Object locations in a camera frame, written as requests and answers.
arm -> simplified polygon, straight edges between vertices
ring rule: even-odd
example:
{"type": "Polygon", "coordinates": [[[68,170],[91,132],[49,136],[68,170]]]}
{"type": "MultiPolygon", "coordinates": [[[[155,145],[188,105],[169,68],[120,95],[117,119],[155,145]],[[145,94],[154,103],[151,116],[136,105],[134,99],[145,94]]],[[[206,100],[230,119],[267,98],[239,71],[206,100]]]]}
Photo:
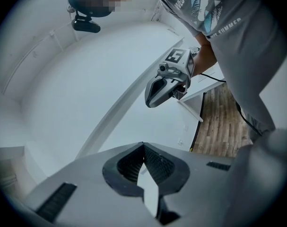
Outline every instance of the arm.
{"type": "Polygon", "coordinates": [[[210,42],[206,39],[205,35],[196,29],[194,29],[189,23],[180,18],[165,2],[165,0],[160,0],[164,9],[172,14],[176,19],[178,19],[183,25],[190,31],[190,33],[196,38],[198,43],[201,45],[199,53],[194,57],[195,69],[193,77],[197,76],[208,68],[212,67],[217,59],[214,55],[213,49],[211,48],[210,42]]]}
{"type": "Polygon", "coordinates": [[[195,69],[193,77],[203,73],[217,62],[210,42],[206,39],[204,34],[199,33],[195,38],[201,45],[201,48],[199,53],[194,57],[195,69]]]}

white wall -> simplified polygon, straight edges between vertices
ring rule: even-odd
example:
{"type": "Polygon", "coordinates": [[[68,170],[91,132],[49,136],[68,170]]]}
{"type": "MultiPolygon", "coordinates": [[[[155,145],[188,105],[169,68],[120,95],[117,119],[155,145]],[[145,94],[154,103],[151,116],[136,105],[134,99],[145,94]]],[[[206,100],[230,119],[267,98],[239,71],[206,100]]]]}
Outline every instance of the white wall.
{"type": "Polygon", "coordinates": [[[67,0],[19,0],[0,28],[0,82],[24,53],[70,21],[67,0]]]}
{"type": "Polygon", "coordinates": [[[0,92],[0,148],[24,146],[29,137],[20,105],[0,92]]]}
{"type": "Polygon", "coordinates": [[[160,7],[160,19],[159,22],[170,26],[178,35],[184,36],[184,43],[189,47],[200,47],[198,41],[189,32],[189,30],[176,19],[172,14],[168,13],[163,6],[160,7]]]}
{"type": "Polygon", "coordinates": [[[64,165],[127,88],[180,37],[158,22],[104,29],[49,63],[22,102],[35,141],[64,165]]]}
{"type": "Polygon", "coordinates": [[[11,162],[17,178],[17,197],[22,201],[37,186],[37,182],[29,174],[29,167],[25,167],[22,158],[13,159],[11,162]]]}
{"type": "Polygon", "coordinates": [[[108,136],[114,130],[118,122],[132,107],[134,101],[138,98],[141,92],[145,89],[148,81],[155,76],[156,68],[158,67],[162,57],[172,47],[179,47],[182,44],[182,38],[180,37],[175,44],[166,44],[163,46],[165,52],[160,53],[159,57],[150,65],[123,93],[123,95],[116,101],[107,114],[99,122],[98,126],[92,131],[81,151],[78,153],[77,158],[96,153],[104,144],[108,136]]]}
{"type": "Polygon", "coordinates": [[[148,108],[142,92],[100,151],[140,141],[188,151],[197,125],[198,120],[176,99],[171,98],[156,108],[148,108]]]}
{"type": "MultiPolygon", "coordinates": [[[[150,21],[158,0],[129,0],[107,17],[94,18],[102,29],[150,21]]],[[[0,28],[0,85],[8,97],[21,101],[30,84],[52,58],[87,32],[74,31],[67,0],[20,0],[0,28]]]]}

person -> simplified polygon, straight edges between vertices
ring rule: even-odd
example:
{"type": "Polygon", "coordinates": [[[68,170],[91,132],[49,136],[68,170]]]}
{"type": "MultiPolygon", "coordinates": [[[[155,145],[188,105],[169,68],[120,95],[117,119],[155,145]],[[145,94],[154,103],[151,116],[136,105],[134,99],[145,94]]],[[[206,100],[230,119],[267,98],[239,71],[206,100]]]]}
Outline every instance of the person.
{"type": "Polygon", "coordinates": [[[161,0],[200,44],[193,76],[219,63],[253,142],[275,129],[259,94],[287,55],[287,38],[261,0],[161,0]]]}

black cable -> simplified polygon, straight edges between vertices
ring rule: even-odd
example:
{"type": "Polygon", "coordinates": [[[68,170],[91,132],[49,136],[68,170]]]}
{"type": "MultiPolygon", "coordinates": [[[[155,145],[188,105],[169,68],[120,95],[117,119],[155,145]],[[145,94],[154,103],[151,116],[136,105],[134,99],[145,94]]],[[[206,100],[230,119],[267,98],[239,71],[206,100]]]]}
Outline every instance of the black cable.
{"type": "Polygon", "coordinates": [[[260,136],[262,136],[259,131],[257,131],[257,129],[255,127],[253,127],[253,125],[251,123],[249,123],[242,115],[242,112],[241,112],[241,107],[240,105],[236,102],[236,107],[237,107],[237,110],[239,112],[239,114],[241,115],[241,117],[243,118],[243,120],[260,136]]]}
{"type": "MultiPolygon", "coordinates": [[[[219,80],[219,79],[217,79],[217,78],[210,77],[209,75],[206,75],[206,74],[203,74],[203,73],[201,73],[200,75],[203,75],[203,76],[205,76],[205,77],[214,79],[214,80],[216,80],[216,81],[226,82],[226,81],[224,81],[224,80],[219,80]]],[[[241,113],[241,107],[240,107],[240,105],[239,105],[237,102],[236,102],[236,107],[237,107],[237,110],[238,110],[239,114],[240,114],[241,117],[243,118],[243,120],[244,120],[258,135],[262,136],[262,135],[259,133],[259,131],[257,131],[257,129],[256,129],[255,127],[253,127],[253,125],[252,125],[251,123],[249,123],[249,122],[243,117],[243,115],[242,115],[242,113],[241,113]]]]}
{"type": "Polygon", "coordinates": [[[200,75],[203,75],[203,76],[208,77],[208,78],[212,78],[212,79],[214,79],[214,80],[216,80],[216,81],[226,82],[226,81],[224,81],[224,80],[219,80],[219,79],[217,79],[217,78],[213,78],[213,77],[211,77],[211,76],[209,76],[209,75],[206,75],[206,74],[203,74],[203,73],[200,73],[200,75]]]}

white panel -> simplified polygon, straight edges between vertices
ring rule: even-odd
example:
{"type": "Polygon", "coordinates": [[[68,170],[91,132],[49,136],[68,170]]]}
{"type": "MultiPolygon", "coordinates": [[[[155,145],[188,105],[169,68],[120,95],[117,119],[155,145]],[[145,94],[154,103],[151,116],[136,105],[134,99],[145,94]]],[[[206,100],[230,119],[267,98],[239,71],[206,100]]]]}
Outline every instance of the white panel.
{"type": "MultiPolygon", "coordinates": [[[[178,47],[180,43],[182,43],[182,41],[172,45],[171,47],[178,47]]],[[[148,67],[115,102],[115,104],[99,122],[98,126],[92,131],[78,153],[77,158],[98,152],[121,118],[129,110],[134,101],[141,94],[142,90],[145,89],[148,81],[155,76],[160,60],[162,59],[163,55],[167,54],[171,47],[165,52],[163,51],[158,60],[154,61],[153,64],[148,67]]]]}
{"type": "Polygon", "coordinates": [[[201,112],[201,106],[202,106],[202,99],[203,94],[197,95],[196,97],[185,101],[185,103],[192,108],[196,113],[200,115],[201,112]]]}
{"type": "Polygon", "coordinates": [[[149,173],[145,164],[138,174],[137,186],[144,190],[144,205],[150,211],[153,217],[156,217],[158,210],[159,188],[149,173]]]}
{"type": "Polygon", "coordinates": [[[37,186],[37,183],[24,166],[22,158],[13,159],[11,162],[17,178],[15,186],[17,189],[18,200],[22,201],[37,186]]]}
{"type": "Polygon", "coordinates": [[[25,147],[25,155],[21,158],[22,164],[25,169],[29,172],[31,178],[35,181],[36,184],[40,184],[47,178],[47,175],[43,172],[41,167],[33,158],[29,147],[25,147]]]}
{"type": "Polygon", "coordinates": [[[0,161],[22,157],[24,154],[23,146],[0,147],[0,161]]]}
{"type": "Polygon", "coordinates": [[[60,52],[61,49],[54,37],[46,37],[20,63],[4,94],[20,101],[38,73],[60,52]]]}
{"type": "MultiPolygon", "coordinates": [[[[205,75],[212,75],[215,73],[215,69],[214,69],[214,66],[212,66],[211,68],[208,68],[205,72],[203,72],[203,74],[205,75]]],[[[203,76],[203,75],[199,75],[199,80],[198,82],[201,82],[202,80],[206,79],[207,77],[206,76],[203,76]]]]}
{"type": "Polygon", "coordinates": [[[44,68],[22,102],[34,139],[63,163],[74,160],[125,90],[179,40],[167,26],[149,22],[104,29],[70,46],[44,68]]]}
{"type": "MultiPolygon", "coordinates": [[[[109,28],[115,25],[120,24],[129,24],[136,21],[150,21],[152,18],[152,11],[144,10],[132,10],[132,11],[118,11],[112,12],[109,16],[106,17],[94,17],[92,20],[101,27],[101,31],[105,28],[109,28]]],[[[94,34],[83,31],[76,31],[79,39],[94,34]]]]}
{"type": "Polygon", "coordinates": [[[19,0],[0,28],[0,82],[52,29],[70,21],[67,0],[19,0]]]}
{"type": "Polygon", "coordinates": [[[198,120],[174,98],[148,108],[143,91],[99,151],[141,141],[188,151],[197,125],[198,120]]]}
{"type": "Polygon", "coordinates": [[[28,139],[20,105],[0,92],[0,147],[24,146],[28,139]]]}
{"type": "Polygon", "coordinates": [[[38,175],[36,171],[41,171],[41,180],[52,176],[64,167],[50,148],[44,146],[43,143],[35,141],[28,141],[26,143],[24,163],[27,164],[32,177],[38,175]]]}
{"type": "Polygon", "coordinates": [[[68,48],[71,44],[76,42],[75,34],[71,23],[57,29],[55,31],[55,35],[64,50],[68,48]]]}
{"type": "MultiPolygon", "coordinates": [[[[224,76],[222,74],[222,71],[218,63],[216,63],[213,66],[213,70],[214,70],[214,73],[211,75],[212,77],[217,78],[219,80],[224,80],[224,76]]],[[[191,86],[188,89],[186,96],[183,98],[183,101],[185,98],[189,97],[190,95],[195,94],[196,92],[203,90],[204,88],[207,88],[215,83],[217,83],[217,81],[211,78],[205,78],[204,80],[199,81],[199,76],[193,77],[191,79],[191,86]]]]}

